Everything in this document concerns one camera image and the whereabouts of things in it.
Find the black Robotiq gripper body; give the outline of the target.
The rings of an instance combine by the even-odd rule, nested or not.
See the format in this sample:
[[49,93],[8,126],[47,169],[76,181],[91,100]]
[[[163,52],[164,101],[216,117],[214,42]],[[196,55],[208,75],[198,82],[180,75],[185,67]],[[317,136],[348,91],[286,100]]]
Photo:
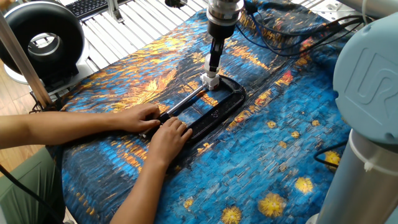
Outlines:
[[208,33],[212,36],[212,45],[220,44],[232,36],[238,21],[237,14],[207,14]]

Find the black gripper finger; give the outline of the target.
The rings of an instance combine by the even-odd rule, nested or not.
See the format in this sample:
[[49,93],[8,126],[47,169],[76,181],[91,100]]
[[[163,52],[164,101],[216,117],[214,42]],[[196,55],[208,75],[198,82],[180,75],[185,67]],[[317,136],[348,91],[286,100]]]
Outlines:
[[216,72],[216,43],[217,40],[212,40],[211,50],[210,50],[210,59],[209,59],[209,71]]
[[216,43],[216,67],[220,65],[220,58],[223,54],[224,40],[219,40]]

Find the person's right hand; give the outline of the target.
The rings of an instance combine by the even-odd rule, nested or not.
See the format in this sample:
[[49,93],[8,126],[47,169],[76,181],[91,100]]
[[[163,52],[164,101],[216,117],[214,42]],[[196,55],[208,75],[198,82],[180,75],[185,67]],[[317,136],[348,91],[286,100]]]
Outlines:
[[177,117],[167,120],[153,135],[144,167],[168,168],[192,135],[192,129]]

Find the person's left hand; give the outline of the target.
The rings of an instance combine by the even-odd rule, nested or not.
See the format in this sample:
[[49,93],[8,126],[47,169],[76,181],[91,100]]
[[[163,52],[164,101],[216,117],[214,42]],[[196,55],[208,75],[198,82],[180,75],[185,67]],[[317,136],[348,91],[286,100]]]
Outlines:
[[111,123],[117,130],[131,133],[141,133],[158,127],[160,109],[157,105],[147,103],[139,104],[118,113],[111,114]]

